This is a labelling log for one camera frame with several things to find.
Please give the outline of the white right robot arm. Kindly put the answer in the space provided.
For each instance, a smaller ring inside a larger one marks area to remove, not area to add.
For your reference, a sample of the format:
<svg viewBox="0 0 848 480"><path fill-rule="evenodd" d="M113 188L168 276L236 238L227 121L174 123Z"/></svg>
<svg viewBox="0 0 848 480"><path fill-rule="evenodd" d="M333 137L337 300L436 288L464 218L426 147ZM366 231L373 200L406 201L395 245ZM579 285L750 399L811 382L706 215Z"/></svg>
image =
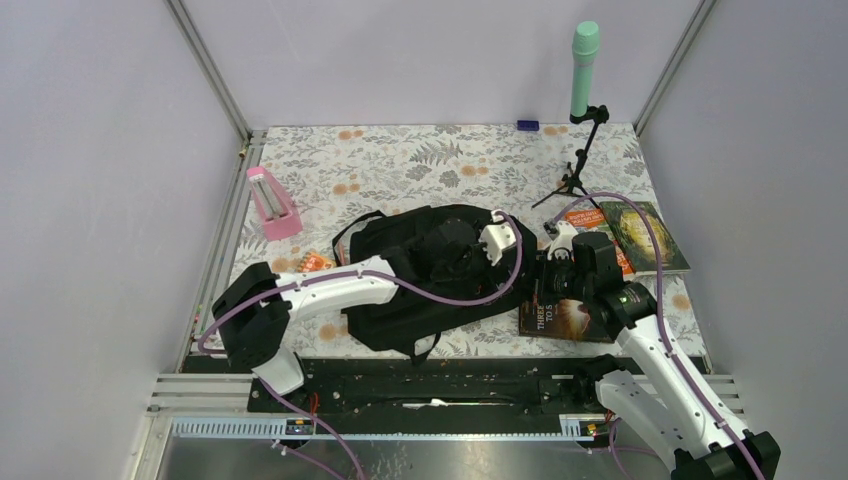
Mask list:
<svg viewBox="0 0 848 480"><path fill-rule="evenodd" d="M648 394L610 355L590 361L573 386L583 410L603 407L628 424L660 457L673 479L772 479L781 449L767 431L752 432L683 354L643 285L627 281L603 232L578 232L565 221L550 233L540 287L576 300L638 365Z"/></svg>

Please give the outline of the black student backpack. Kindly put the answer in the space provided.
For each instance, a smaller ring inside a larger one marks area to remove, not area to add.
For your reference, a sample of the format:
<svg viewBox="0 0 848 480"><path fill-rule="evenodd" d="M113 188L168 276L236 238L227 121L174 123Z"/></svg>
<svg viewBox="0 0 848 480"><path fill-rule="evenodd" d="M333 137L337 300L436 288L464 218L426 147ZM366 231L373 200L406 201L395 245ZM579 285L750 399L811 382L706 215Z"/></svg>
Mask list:
<svg viewBox="0 0 848 480"><path fill-rule="evenodd" d="M490 211L472 205L423 206L387 216L375 211L361 216L337 234L335 250L345 244L351 263L379 256L388 261L395 277L432 299L404 287L382 305L344 309L348 331L373 351L394 350L420 364L427 351L417 352L416 341L441 334L518 308L532 296L537 237L519 220L513 223L522 237L521 249L511 249L498 265L482 275L464 279L430 279L430 264L423 258L425 236L449 218L473 224L479 236L492 221Z"/></svg>

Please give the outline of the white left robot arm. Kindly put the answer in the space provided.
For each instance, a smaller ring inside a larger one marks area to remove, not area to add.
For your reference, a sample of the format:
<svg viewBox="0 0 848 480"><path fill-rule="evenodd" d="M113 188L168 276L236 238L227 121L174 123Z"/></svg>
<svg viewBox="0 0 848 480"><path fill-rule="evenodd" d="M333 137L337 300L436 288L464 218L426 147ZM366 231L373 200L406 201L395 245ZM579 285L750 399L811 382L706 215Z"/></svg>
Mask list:
<svg viewBox="0 0 848 480"><path fill-rule="evenodd" d="M292 322L342 313L369 349L421 362L444 331L492 303L496 282L483 231L432 210L378 218L353 234L347 265L288 276L265 263L250 266L216 301L210 330L231 371L258 376L282 408L299 410L311 387L283 342Z"/></svg>

